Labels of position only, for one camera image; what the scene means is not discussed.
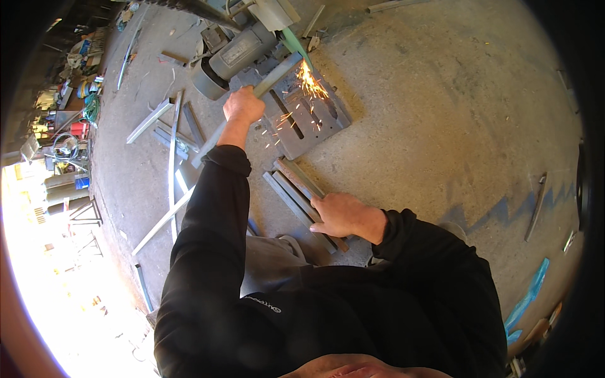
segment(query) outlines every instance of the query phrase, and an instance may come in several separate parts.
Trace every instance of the dusty floor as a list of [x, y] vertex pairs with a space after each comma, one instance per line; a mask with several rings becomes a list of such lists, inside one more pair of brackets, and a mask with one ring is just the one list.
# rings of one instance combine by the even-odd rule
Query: dusty floor
[[[517, 0], [432, 0], [366, 13], [375, 3], [333, 1], [317, 23], [331, 36], [310, 57], [326, 81], [338, 87], [354, 121], [296, 162], [325, 191], [349, 192], [384, 209], [408, 207], [420, 219], [451, 220], [465, 228], [469, 243], [491, 265], [503, 318], [525, 294], [542, 259], [551, 259], [540, 296], [518, 325], [528, 332], [563, 298], [582, 245], [579, 235], [567, 254], [561, 251], [578, 224], [574, 182], [581, 128], [557, 76], [556, 52]], [[292, 29], [300, 35], [322, 2], [292, 4], [302, 18]], [[175, 69], [171, 85], [172, 66], [161, 64], [156, 55], [168, 51], [192, 57], [204, 24], [195, 26], [195, 16], [158, 7], [147, 12], [137, 56], [116, 91], [141, 14], [123, 33], [113, 33], [105, 55], [91, 190], [107, 220], [102, 232], [125, 286], [142, 306], [134, 270], [141, 263], [158, 306], [172, 244], [169, 226], [135, 258], [130, 252], [168, 210], [168, 149], [149, 131], [131, 145], [125, 139], [149, 114], [148, 102], [157, 106], [165, 93], [175, 96], [182, 89], [208, 137], [223, 119], [227, 96], [208, 100], [191, 85], [186, 69]], [[238, 84], [234, 78], [231, 87]], [[172, 111], [162, 119], [171, 123]], [[318, 264], [362, 265], [370, 254], [368, 242], [353, 240], [348, 253], [332, 256], [313, 245], [305, 227], [261, 177], [279, 152], [265, 148], [269, 134], [261, 135], [254, 126], [247, 153], [255, 229], [263, 236], [295, 236]], [[191, 135], [183, 117], [179, 131]], [[544, 171], [549, 172], [548, 192], [526, 243]], [[189, 167], [188, 184], [196, 178]], [[177, 199], [181, 195], [177, 189]]]

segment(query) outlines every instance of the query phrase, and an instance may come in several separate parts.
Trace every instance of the sparks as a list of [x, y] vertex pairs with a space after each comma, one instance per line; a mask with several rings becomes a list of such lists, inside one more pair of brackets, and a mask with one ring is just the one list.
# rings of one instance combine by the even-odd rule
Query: sparks
[[296, 73], [296, 77], [301, 81], [302, 92], [305, 95], [311, 98], [328, 97], [328, 92], [315, 80], [305, 60], [302, 61], [301, 68]]

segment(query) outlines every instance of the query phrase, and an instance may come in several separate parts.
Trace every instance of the metal flat bar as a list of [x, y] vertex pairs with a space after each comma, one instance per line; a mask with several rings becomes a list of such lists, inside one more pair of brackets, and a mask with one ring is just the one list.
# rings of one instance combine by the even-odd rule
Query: metal flat bar
[[[172, 134], [170, 136], [170, 155], [168, 155], [168, 204], [171, 209], [174, 207], [174, 152], [177, 148], [178, 116], [180, 114], [182, 100], [183, 91], [179, 91], [177, 94], [177, 103], [174, 108], [174, 121], [172, 123]], [[177, 220], [174, 215], [170, 219], [170, 228], [172, 229], [172, 243], [176, 243]]]
[[149, 310], [149, 312], [152, 312], [153, 306], [151, 305], [149, 293], [147, 292], [147, 287], [145, 286], [145, 279], [143, 278], [143, 270], [141, 269], [141, 264], [136, 264], [134, 267], [139, 273], [139, 280], [141, 281], [141, 287], [143, 288], [143, 295], [145, 296], [145, 304], [147, 305], [147, 310]]
[[[155, 139], [157, 139], [158, 142], [165, 145], [167, 148], [170, 148], [170, 140], [166, 139], [164, 137], [164, 135], [161, 135], [159, 132], [157, 132], [157, 129], [151, 133], [151, 136], [153, 136]], [[187, 152], [183, 151], [182, 149], [180, 149], [178, 147], [177, 147], [177, 155], [184, 160], [187, 160], [189, 158], [189, 154], [187, 154]]]
[[[260, 83], [258, 83], [254, 87], [254, 96], [256, 96], [258, 99], [261, 98], [265, 93], [267, 93], [271, 88], [273, 88], [273, 86], [278, 81], [283, 79], [284, 76], [286, 76], [292, 69], [298, 67], [302, 59], [303, 56], [299, 53], [292, 53], [292, 55], [284, 59], [283, 62], [281, 62], [277, 67], [275, 67], [273, 71], [271, 71], [263, 80], [261, 80]], [[201, 164], [201, 158], [203, 158], [208, 153], [208, 151], [210, 151], [214, 146], [217, 145], [218, 139], [220, 138], [226, 125], [227, 121], [223, 121], [223, 123], [221, 123], [216, 128], [214, 133], [212, 133], [212, 136], [210, 136], [210, 138], [206, 140], [206, 143], [204, 143], [204, 145], [200, 148], [200, 152], [198, 152], [198, 154], [193, 157], [191, 165], [193, 165], [194, 168], [199, 168]]]
[[542, 183], [540, 193], [538, 194], [538, 200], [536, 201], [534, 214], [531, 217], [531, 222], [529, 222], [528, 231], [525, 234], [525, 241], [529, 241], [529, 239], [531, 238], [531, 234], [534, 232], [535, 224], [538, 221], [538, 216], [540, 215], [540, 211], [542, 210], [542, 204], [544, 203], [544, 194], [546, 193], [546, 185], [548, 184], [548, 172], [545, 172], [543, 177], [544, 183]]
[[167, 98], [166, 100], [162, 101], [162, 103], [158, 105], [158, 107], [130, 133], [130, 135], [126, 138], [126, 144], [129, 145], [130, 143], [134, 142], [134, 140], [138, 138], [143, 131], [147, 130], [152, 123], [160, 118], [168, 109], [172, 108], [173, 105], [174, 99]]
[[[172, 127], [170, 127], [170, 125], [165, 124], [162, 120], [159, 120], [160, 122], [157, 125], [157, 128], [155, 129], [155, 131], [157, 131], [158, 134], [160, 134], [161, 136], [163, 136], [164, 138], [166, 138], [167, 141], [170, 141], [170, 135], [172, 134]], [[177, 131], [177, 142], [181, 142], [182, 144], [186, 145], [187, 147], [189, 147], [189, 149], [193, 150], [194, 152], [200, 152], [200, 147], [195, 144], [195, 142], [193, 142], [191, 139], [187, 138], [186, 136], [184, 136], [183, 134], [181, 134], [180, 132]]]
[[368, 11], [370, 11], [370, 13], [374, 13], [374, 12], [379, 12], [381, 10], [387, 10], [387, 9], [391, 9], [391, 8], [402, 7], [403, 5], [418, 4], [419, 2], [429, 2], [429, 1], [431, 1], [431, 0], [394, 0], [394, 1], [387, 1], [387, 2], [383, 2], [383, 3], [380, 3], [380, 4], [372, 5], [371, 7], [368, 7]]
[[[271, 71], [260, 83], [254, 88], [254, 96], [260, 98], [263, 94], [267, 93], [278, 81], [283, 79], [285, 75], [287, 75], [290, 70], [297, 67], [300, 64], [300, 61], [303, 59], [303, 56], [299, 53], [292, 53], [288, 58], [284, 59], [273, 71]], [[223, 121], [223, 123], [214, 131], [209, 140], [204, 143], [204, 145], [200, 148], [200, 152], [193, 158], [191, 164], [195, 168], [199, 168], [201, 165], [201, 158], [204, 157], [208, 151], [210, 151], [214, 146], [217, 145], [218, 138], [220, 138], [221, 133], [223, 132], [225, 125], [227, 125], [227, 121]], [[168, 222], [168, 220], [176, 214], [181, 207], [183, 207], [187, 201], [191, 198], [193, 191], [195, 190], [195, 185], [191, 187], [190, 190], [185, 193], [184, 196], [174, 205], [174, 207], [160, 219], [160, 221], [145, 235], [143, 240], [139, 243], [138, 246], [132, 251], [132, 255], [136, 255], [137, 252], [141, 250], [147, 244], [147, 242]]]
[[191, 129], [191, 134], [193, 134], [193, 139], [198, 146], [204, 145], [204, 137], [201, 136], [200, 132], [200, 124], [197, 122], [193, 112], [191, 111], [191, 102], [187, 101], [183, 106], [183, 112], [185, 114], [185, 118], [187, 118], [187, 123], [189, 124], [189, 128]]
[[283, 166], [286, 169], [289, 169], [293, 174], [296, 175], [296, 177], [298, 177], [298, 179], [302, 182], [302, 184], [304, 184], [305, 186], [307, 186], [308, 189], [311, 192], [313, 192], [317, 197], [319, 197], [319, 198], [324, 198], [325, 197], [324, 191], [322, 191], [313, 182], [313, 180], [311, 180], [309, 178], [309, 176], [307, 176], [307, 174], [305, 172], [303, 172], [302, 169], [300, 169], [300, 167], [298, 166], [298, 164], [296, 164], [294, 161], [288, 160], [286, 158], [281, 158], [281, 159], [279, 159], [279, 161], [280, 161], [279, 163], [277, 161], [275, 162], [277, 164], [276, 167], [279, 170], [281, 170], [280, 169], [281, 166]]
[[[267, 180], [271, 188], [280, 196], [280, 198], [286, 203], [286, 205], [292, 210], [294, 215], [306, 226], [311, 227], [313, 221], [309, 216], [297, 205], [297, 203], [288, 195], [288, 193], [281, 187], [281, 185], [271, 176], [270, 172], [265, 172], [263, 178]], [[313, 236], [319, 241], [319, 243], [327, 249], [330, 254], [336, 252], [336, 247], [332, 245], [330, 240], [322, 233], [311, 232]]]
[[[311, 206], [311, 203], [308, 199], [304, 198], [302, 194], [296, 189], [296, 187], [284, 176], [280, 171], [276, 171], [273, 173], [273, 178], [278, 184], [281, 185], [282, 188], [292, 197], [294, 201], [303, 209], [305, 213], [313, 220], [314, 223], [323, 222], [319, 212]], [[334, 243], [334, 245], [342, 250], [343, 252], [348, 251], [348, 245], [342, 239], [337, 238], [335, 236], [331, 236], [328, 234], [324, 234], [328, 239]]]
[[317, 9], [317, 12], [313, 16], [313, 18], [311, 18], [311, 22], [309, 22], [309, 26], [307, 26], [307, 28], [304, 30], [304, 33], [302, 34], [303, 38], [306, 38], [307, 36], [309, 36], [311, 29], [313, 28], [313, 26], [315, 26], [315, 23], [317, 22], [317, 19], [319, 18], [319, 16], [321, 16], [321, 12], [324, 11], [324, 8], [325, 8], [325, 5], [319, 6], [319, 9]]
[[187, 66], [187, 62], [184, 62], [184, 61], [182, 61], [180, 59], [177, 59], [175, 57], [172, 57], [170, 55], [166, 55], [166, 54], [164, 54], [163, 51], [161, 53], [159, 53], [157, 55], [157, 57], [160, 58], [161, 60], [165, 61], [165, 62], [170, 62], [170, 63], [175, 64], [175, 65], [180, 66], [180, 67], [186, 67]]

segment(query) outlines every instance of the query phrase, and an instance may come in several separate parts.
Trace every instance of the metal bar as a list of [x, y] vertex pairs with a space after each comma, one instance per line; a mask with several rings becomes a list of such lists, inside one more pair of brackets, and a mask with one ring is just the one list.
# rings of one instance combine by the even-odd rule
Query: metal bar
[[197, 123], [197, 119], [191, 111], [191, 103], [189, 101], [187, 101], [183, 106], [183, 112], [185, 113], [185, 118], [187, 118], [187, 123], [191, 129], [191, 134], [193, 134], [193, 139], [195, 139], [195, 142], [198, 146], [203, 146], [204, 137], [201, 136], [200, 124]]
[[536, 222], [538, 221], [538, 216], [540, 211], [542, 210], [542, 204], [544, 203], [544, 194], [546, 193], [546, 185], [548, 184], [548, 172], [545, 172], [544, 175], [544, 183], [542, 183], [542, 187], [540, 188], [540, 193], [538, 194], [538, 200], [536, 201], [536, 207], [534, 209], [534, 214], [531, 217], [531, 222], [529, 222], [529, 228], [527, 233], [525, 234], [525, 241], [529, 241], [531, 238], [532, 232], [534, 232], [534, 227]]
[[[181, 110], [181, 101], [183, 100], [183, 91], [177, 94], [177, 103], [174, 108], [174, 121], [172, 123], [172, 134], [170, 136], [170, 155], [168, 155], [168, 204], [172, 209], [174, 207], [174, 152], [177, 148], [177, 128], [178, 116]], [[177, 242], [177, 220], [170, 218], [170, 228], [172, 229], [172, 243]]]
[[372, 5], [371, 7], [368, 7], [368, 11], [370, 11], [370, 13], [374, 13], [374, 12], [379, 12], [381, 10], [387, 10], [387, 9], [391, 9], [391, 8], [401, 7], [403, 5], [418, 4], [419, 2], [429, 2], [429, 1], [431, 1], [431, 0], [394, 0], [394, 1], [387, 1], [387, 2], [383, 2], [383, 3], [380, 3], [380, 4]]
[[143, 122], [140, 123], [139, 126], [137, 126], [136, 129], [130, 133], [130, 135], [126, 138], [126, 144], [129, 145], [130, 143], [134, 142], [134, 140], [141, 135], [143, 131], [151, 126], [151, 124], [160, 118], [168, 109], [172, 108], [173, 105], [174, 99], [167, 98], [164, 100], [153, 112], [150, 113], [150, 115], [147, 116], [146, 119], [143, 120]]
[[307, 188], [306, 191], [310, 192], [309, 193], [310, 197], [307, 197], [308, 199], [311, 199], [311, 197], [313, 196], [313, 194], [315, 194], [319, 198], [324, 198], [325, 197], [324, 191], [322, 191], [313, 182], [313, 180], [311, 180], [309, 178], [309, 176], [307, 176], [307, 174], [305, 172], [303, 172], [302, 169], [300, 169], [300, 167], [294, 161], [288, 160], [286, 158], [279, 158], [279, 159], [275, 160], [274, 165], [288, 179], [290, 179], [290, 176], [292, 175], [293, 178], [294, 178], [294, 180], [290, 179], [290, 181], [292, 181], [292, 183], [294, 183], [294, 185], [296, 185], [296, 187], [298, 187], [298, 184], [300, 184], [301, 187], [305, 186]]
[[196, 15], [201, 18], [205, 18], [208, 21], [214, 22], [215, 24], [224, 26], [233, 31], [239, 32], [243, 30], [243, 27], [236, 24], [235, 21], [228, 18], [225, 14], [218, 11], [213, 6], [202, 2], [200, 0], [146, 0], [150, 4], [157, 4], [174, 10], [181, 10], [192, 15]]
[[[286, 203], [286, 205], [292, 210], [294, 215], [306, 226], [308, 229], [313, 224], [313, 221], [309, 216], [298, 206], [298, 204], [290, 197], [290, 195], [281, 187], [281, 185], [271, 176], [270, 172], [265, 172], [263, 178], [267, 180], [271, 188], [280, 196], [280, 198]], [[336, 252], [336, 247], [330, 242], [330, 240], [319, 232], [311, 232], [313, 236], [319, 241], [319, 243], [327, 249], [330, 254]]]
[[[281, 185], [281, 187], [284, 188], [284, 190], [290, 195], [290, 197], [292, 197], [292, 199], [296, 201], [298, 206], [300, 206], [305, 211], [305, 213], [307, 213], [307, 215], [313, 220], [314, 223], [323, 222], [318, 211], [315, 210], [313, 206], [311, 206], [309, 200], [304, 198], [300, 194], [300, 192], [286, 178], [286, 176], [284, 176], [283, 173], [281, 173], [280, 171], [276, 171], [273, 173], [273, 178]], [[332, 242], [338, 249], [342, 250], [343, 252], [348, 251], [348, 245], [342, 239], [328, 234], [325, 234], [325, 236], [328, 239], [332, 240]]]
[[134, 30], [134, 34], [132, 36], [132, 39], [130, 40], [130, 44], [128, 45], [128, 48], [126, 49], [126, 55], [124, 55], [124, 61], [122, 62], [122, 68], [120, 69], [120, 74], [117, 77], [117, 90], [120, 90], [120, 87], [122, 86], [122, 79], [124, 78], [124, 71], [126, 70], [126, 63], [128, 62], [128, 56], [130, 55], [132, 46], [134, 46], [134, 41], [137, 39], [137, 37], [141, 33], [141, 24], [143, 23], [143, 20], [145, 19], [145, 14], [149, 10], [149, 8], [151, 8], [151, 6], [147, 5], [147, 8], [145, 8], [145, 11], [141, 15], [141, 19], [139, 20], [139, 23], [137, 24], [137, 28]]
[[315, 26], [315, 23], [317, 22], [317, 19], [319, 18], [319, 16], [321, 16], [321, 12], [324, 11], [324, 8], [325, 8], [325, 5], [319, 6], [319, 9], [317, 9], [317, 12], [313, 16], [313, 18], [311, 18], [311, 22], [309, 22], [309, 26], [307, 26], [307, 28], [304, 30], [304, 33], [302, 34], [303, 38], [306, 38], [309, 35], [309, 33], [311, 32], [311, 28], [313, 28], [313, 26]]
[[187, 201], [189, 201], [189, 199], [191, 198], [194, 189], [195, 185], [190, 190], [188, 190], [187, 193], [185, 193], [185, 195], [182, 196], [177, 203], [174, 204], [174, 207], [172, 209], [168, 210], [168, 212], [164, 214], [162, 219], [160, 219], [160, 221], [155, 226], [153, 226], [153, 228], [147, 233], [147, 235], [145, 235], [143, 240], [141, 240], [139, 245], [132, 251], [132, 256], [136, 255], [141, 250], [141, 248], [143, 248], [145, 244], [147, 244], [147, 242], [151, 240], [151, 238], [170, 220], [170, 218], [173, 217], [174, 214], [176, 214], [181, 209], [181, 207], [185, 206]]
[[[303, 59], [303, 56], [299, 53], [292, 53], [288, 58], [286, 58], [283, 62], [281, 62], [273, 71], [271, 71], [260, 83], [254, 88], [253, 93], [257, 98], [262, 97], [265, 93], [267, 93], [278, 81], [283, 79], [285, 75], [287, 75], [290, 70], [297, 67], [300, 61]], [[224, 121], [212, 134], [209, 140], [204, 143], [204, 145], [200, 148], [200, 152], [193, 158], [192, 165], [195, 168], [199, 168], [201, 165], [201, 158], [204, 157], [208, 151], [210, 151], [214, 146], [217, 145], [218, 138], [221, 136], [221, 133], [224, 130], [227, 121]], [[143, 240], [139, 243], [138, 246], [132, 251], [132, 255], [136, 255], [137, 252], [147, 244], [147, 242], [168, 222], [168, 220], [176, 214], [181, 207], [183, 207], [187, 201], [191, 198], [193, 191], [195, 190], [195, 185], [191, 187], [190, 190], [185, 193], [184, 196], [174, 205], [174, 207], [160, 219], [160, 221], [145, 235]]]
[[[303, 59], [303, 56], [298, 52], [292, 53], [289, 57], [284, 59], [273, 71], [271, 71], [260, 83], [258, 83], [253, 90], [254, 96], [258, 99], [261, 98], [265, 93], [267, 93], [273, 86], [284, 78], [293, 68], [297, 67], [300, 61]], [[201, 158], [203, 158], [208, 151], [210, 151], [214, 146], [216, 146], [218, 139], [220, 138], [225, 126], [227, 125], [227, 121], [223, 121], [214, 133], [210, 136], [210, 139], [206, 140], [206, 143], [200, 148], [200, 152], [196, 156], [193, 157], [191, 161], [191, 165], [195, 168], [199, 168], [201, 165]]]
[[[170, 148], [170, 139], [167, 139], [164, 135], [159, 133], [158, 129], [153, 130], [153, 132], [151, 133], [151, 136], [153, 136], [155, 139], [157, 139], [157, 141], [160, 142], [161, 144], [165, 145], [168, 149]], [[189, 158], [189, 154], [187, 154], [187, 152], [180, 149], [178, 146], [177, 146], [177, 155], [180, 156], [183, 160], [187, 160]]]
[[145, 286], [145, 278], [143, 278], [143, 270], [141, 269], [141, 264], [136, 264], [134, 267], [139, 273], [139, 280], [141, 281], [141, 287], [143, 288], [143, 295], [145, 296], [145, 304], [147, 305], [147, 310], [149, 310], [149, 312], [152, 312], [153, 306], [151, 305], [149, 293], [147, 292], [147, 287]]

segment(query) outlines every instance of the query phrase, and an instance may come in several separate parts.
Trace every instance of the green hose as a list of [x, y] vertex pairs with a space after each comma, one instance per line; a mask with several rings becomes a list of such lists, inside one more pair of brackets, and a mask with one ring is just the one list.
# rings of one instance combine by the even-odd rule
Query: green hose
[[101, 109], [101, 102], [99, 96], [95, 92], [92, 92], [86, 98], [84, 98], [84, 109], [82, 110], [82, 118], [88, 121], [94, 128], [97, 128], [97, 116]]

